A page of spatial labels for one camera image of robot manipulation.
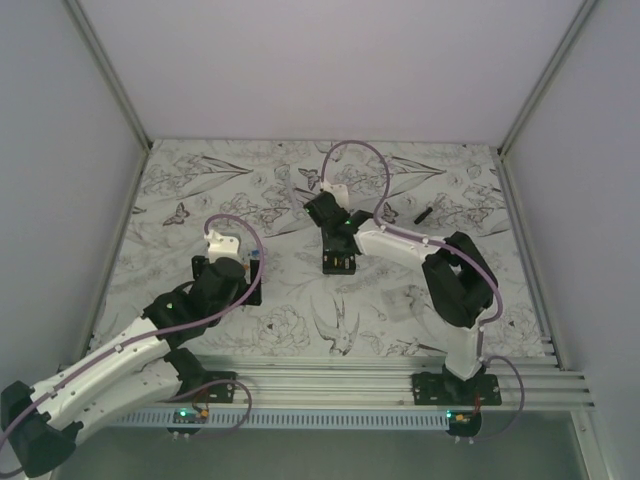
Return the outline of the black fuse box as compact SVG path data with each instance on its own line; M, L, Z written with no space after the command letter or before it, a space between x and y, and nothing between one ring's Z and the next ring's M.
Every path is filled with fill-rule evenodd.
M358 250L351 237L322 231L322 273L354 275Z

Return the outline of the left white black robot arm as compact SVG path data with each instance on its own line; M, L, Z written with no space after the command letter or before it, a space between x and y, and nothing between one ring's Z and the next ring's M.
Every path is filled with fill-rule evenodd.
M233 309L260 304L264 261L195 256L192 267L192 281L158 296L107 344L46 380L2 391L1 443L18 474L55 470L97 430L148 403L195 401L179 417L201 423L213 395L232 400L235 374L206 371L184 345Z

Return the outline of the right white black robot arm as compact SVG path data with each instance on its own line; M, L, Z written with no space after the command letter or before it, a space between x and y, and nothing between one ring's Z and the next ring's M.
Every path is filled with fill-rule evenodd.
M350 213L323 191L303 206L322 235L322 271L347 275L358 256L379 257L423 274L435 312L447 326L443 391L452 403L468 403L486 372L484 325L503 312L498 281L471 238L419 236L385 225L374 214Z

